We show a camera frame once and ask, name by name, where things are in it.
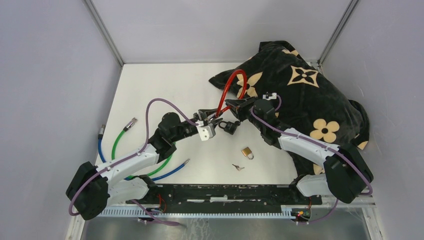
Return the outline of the red cable lock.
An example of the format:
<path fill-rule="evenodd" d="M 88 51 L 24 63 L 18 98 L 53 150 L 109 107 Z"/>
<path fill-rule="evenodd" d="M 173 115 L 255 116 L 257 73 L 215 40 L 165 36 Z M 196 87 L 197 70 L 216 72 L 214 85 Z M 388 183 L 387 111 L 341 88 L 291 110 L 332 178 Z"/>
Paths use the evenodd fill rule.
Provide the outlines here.
<path fill-rule="evenodd" d="M 224 113 L 225 111 L 227 111 L 229 109 L 229 107 L 223 108 L 223 104 L 224 104 L 224 101 L 226 99 L 227 93 L 230 90 L 231 84 L 232 84 L 233 80 L 237 77 L 237 75 L 241 75 L 242 76 L 241 93 L 240 93 L 240 95 L 237 98 L 240 100 L 246 94 L 247 84 L 248 84 L 247 74 L 246 74 L 246 72 L 244 70 L 237 69 L 237 70 L 233 71 L 233 73 L 230 75 L 230 77 L 228 78 L 228 80 L 227 80 L 227 82 L 226 82 L 226 84 L 224 86 L 224 89 L 223 89 L 223 92 L 222 92 L 222 95 L 221 95 L 221 98 L 220 98 L 220 101 L 219 101 L 217 110 L 216 110 L 216 112 L 214 114 L 214 116 L 216 118 L 219 117 L 222 113 Z"/>

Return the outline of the black padlock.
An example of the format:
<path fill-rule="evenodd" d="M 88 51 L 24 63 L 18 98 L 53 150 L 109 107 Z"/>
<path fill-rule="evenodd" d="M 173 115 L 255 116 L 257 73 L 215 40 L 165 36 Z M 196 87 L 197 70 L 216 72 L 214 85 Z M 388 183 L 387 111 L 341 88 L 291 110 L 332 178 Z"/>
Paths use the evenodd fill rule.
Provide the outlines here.
<path fill-rule="evenodd" d="M 226 132 L 226 133 L 228 133 L 230 135 L 233 135 L 236 132 L 238 126 L 240 126 L 240 125 L 241 125 L 241 122 L 240 121 L 232 122 L 232 121 L 224 121 L 224 120 L 222 120 L 218 124 L 218 127 L 220 129 L 222 129 L 224 132 Z"/>

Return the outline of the small brass padlock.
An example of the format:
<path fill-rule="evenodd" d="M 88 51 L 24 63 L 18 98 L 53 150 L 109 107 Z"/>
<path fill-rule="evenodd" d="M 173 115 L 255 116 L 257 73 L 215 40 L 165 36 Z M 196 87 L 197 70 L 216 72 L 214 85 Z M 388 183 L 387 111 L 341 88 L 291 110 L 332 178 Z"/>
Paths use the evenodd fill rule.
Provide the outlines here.
<path fill-rule="evenodd" d="M 249 147 L 245 147 L 241 150 L 241 153 L 249 160 L 254 159 L 254 154 Z"/>

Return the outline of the small padlock keys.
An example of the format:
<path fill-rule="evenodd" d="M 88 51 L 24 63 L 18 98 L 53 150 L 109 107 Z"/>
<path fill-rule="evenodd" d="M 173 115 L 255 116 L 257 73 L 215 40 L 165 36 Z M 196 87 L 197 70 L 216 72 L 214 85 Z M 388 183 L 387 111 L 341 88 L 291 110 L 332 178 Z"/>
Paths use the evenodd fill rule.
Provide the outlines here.
<path fill-rule="evenodd" d="M 241 170 L 245 169 L 245 167 L 242 167 L 242 166 L 239 166 L 239 165 L 235 165 L 235 164 L 232 164 L 232 166 L 235 167 L 235 169 L 237 171 L 241 171 Z"/>

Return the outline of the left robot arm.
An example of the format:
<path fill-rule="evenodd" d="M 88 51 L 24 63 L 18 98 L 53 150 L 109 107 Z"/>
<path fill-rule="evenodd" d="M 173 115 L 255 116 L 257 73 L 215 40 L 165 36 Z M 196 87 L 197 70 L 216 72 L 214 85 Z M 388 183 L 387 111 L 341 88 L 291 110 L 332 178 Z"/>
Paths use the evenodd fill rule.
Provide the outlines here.
<path fill-rule="evenodd" d="M 142 200 L 150 204 L 158 191 L 153 180 L 137 176 L 126 180 L 137 171 L 158 164 L 176 151 L 175 142 L 199 135 L 202 141 L 215 136 L 221 118 L 208 118 L 206 113 L 195 113 L 192 119 L 181 121 L 175 112 L 166 113 L 154 134 L 140 148 L 126 156 L 100 165 L 89 161 L 80 165 L 65 194 L 70 208 L 84 220 L 97 217 L 106 207 L 128 200 Z"/>

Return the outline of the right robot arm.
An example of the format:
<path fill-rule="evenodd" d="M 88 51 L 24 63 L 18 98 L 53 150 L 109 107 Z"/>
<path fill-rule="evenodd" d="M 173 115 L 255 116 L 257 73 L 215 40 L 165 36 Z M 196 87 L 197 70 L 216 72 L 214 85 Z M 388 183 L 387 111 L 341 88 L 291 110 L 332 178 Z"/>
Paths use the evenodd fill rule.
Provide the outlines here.
<path fill-rule="evenodd" d="M 374 176 L 351 143 L 337 145 L 314 139 L 289 127 L 275 116 L 270 100 L 250 97 L 226 99 L 225 104 L 239 120 L 248 120 L 260 132 L 265 143 L 296 154 L 324 169 L 324 173 L 300 174 L 289 189 L 289 199 L 302 204 L 311 196 L 332 195 L 350 204 L 358 196 L 373 194 Z"/>

